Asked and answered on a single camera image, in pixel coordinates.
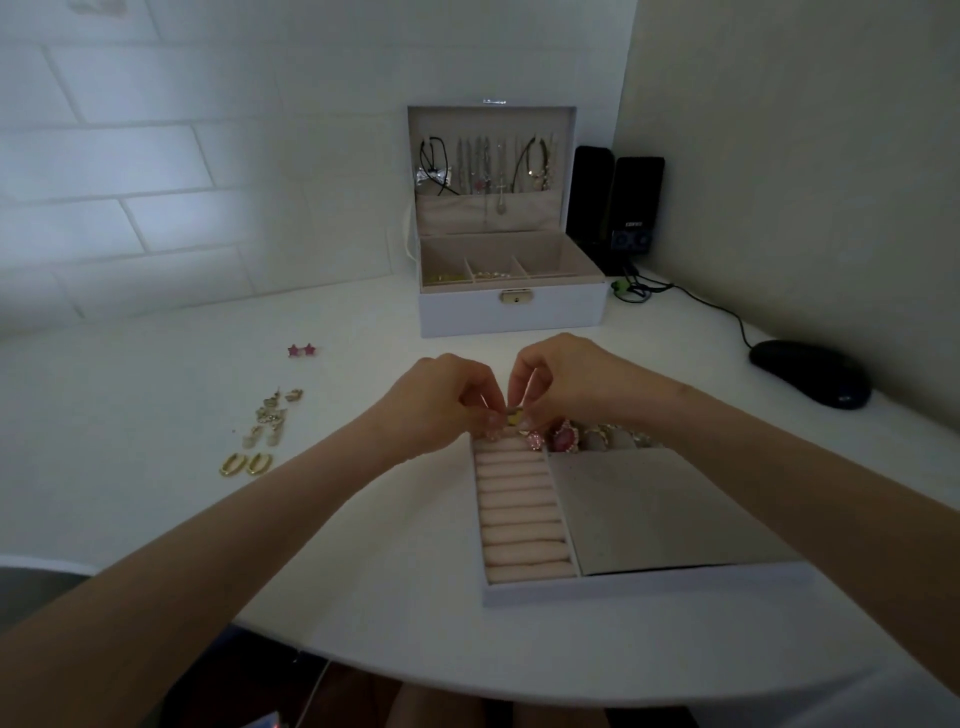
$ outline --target white wallpaper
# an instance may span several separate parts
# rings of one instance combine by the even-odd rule
[[[957,0],[640,0],[613,149],[657,270],[960,427],[958,130]]]
[[[579,109],[636,0],[0,0],[0,334],[404,265],[405,108]]]

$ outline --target mouse cable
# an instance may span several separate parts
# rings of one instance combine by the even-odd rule
[[[683,291],[684,293],[686,293],[686,295],[689,296],[694,301],[702,303],[703,305],[708,305],[710,308],[716,308],[718,311],[723,311],[724,313],[729,313],[731,316],[733,316],[733,318],[736,319],[736,322],[740,324],[740,338],[742,338],[743,343],[747,345],[747,349],[752,349],[754,347],[753,344],[747,341],[747,332],[743,327],[743,319],[741,319],[739,316],[737,316],[735,313],[733,313],[733,311],[729,310],[728,308],[724,308],[722,305],[717,305],[716,303],[710,303],[709,301],[704,301],[703,299],[698,298],[697,296],[694,296],[692,293],[686,290],[683,286],[677,285],[676,283],[667,283],[666,281],[663,281],[663,280],[654,280],[654,279],[647,278],[646,276],[642,276],[640,272],[631,263],[626,263],[624,265],[623,274],[624,274],[624,277],[627,279],[626,288],[621,288],[618,285],[618,283],[621,282],[619,280],[615,280],[611,284],[611,290],[613,291],[613,294],[620,301],[624,303],[646,303],[651,299],[651,297],[655,293],[665,293],[666,291],[669,291],[672,288],[676,288],[678,291]],[[657,286],[659,286],[659,288],[654,288],[653,286],[648,285],[647,283],[641,283],[637,279],[644,279],[649,281],[650,283],[655,283]],[[633,296],[633,298],[627,298],[626,296],[623,295],[625,293],[630,294],[631,296]]]

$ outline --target finger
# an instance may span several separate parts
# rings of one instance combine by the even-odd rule
[[[506,413],[507,404],[503,400],[503,392],[500,391],[500,385],[496,383],[496,377],[493,376],[493,370],[486,364],[472,359],[459,359],[457,364],[461,378],[461,396],[468,390],[473,389],[480,393],[483,401],[489,409],[494,412]]]
[[[530,385],[527,387],[527,394],[523,398],[524,406],[540,399],[547,389],[549,389],[552,382],[553,376],[550,374],[550,370],[544,367],[537,367],[530,377]]]
[[[543,341],[532,344],[521,349],[516,355],[514,369],[510,372],[510,383],[507,385],[507,402],[511,407],[517,407],[523,401],[523,395],[526,394],[527,386],[530,384],[530,377],[534,375],[537,368],[542,367],[549,373],[544,344],[546,342]]]
[[[486,407],[487,403],[483,401],[483,395],[476,387],[470,387],[460,396],[460,404],[467,407]]]
[[[521,429],[543,431],[563,417],[563,408],[560,407],[556,394],[548,391],[537,401],[523,407],[523,420],[518,426]]]
[[[487,407],[462,407],[461,431],[471,435],[483,436],[492,430],[497,430],[506,424],[506,420],[499,412]]]

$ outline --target forearm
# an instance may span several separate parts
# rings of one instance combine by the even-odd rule
[[[0,638],[0,712],[25,725],[135,724],[324,522],[394,464],[365,447],[371,426],[347,425]]]
[[[960,694],[960,514],[688,387],[634,412]]]

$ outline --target hand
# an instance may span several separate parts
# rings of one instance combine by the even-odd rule
[[[507,423],[491,368],[452,353],[418,361],[364,417],[396,462],[445,448],[464,432],[480,436]]]
[[[544,429],[557,420],[591,425],[639,425],[644,405],[675,396],[683,385],[562,333],[516,356],[507,401],[523,404],[520,429]]]

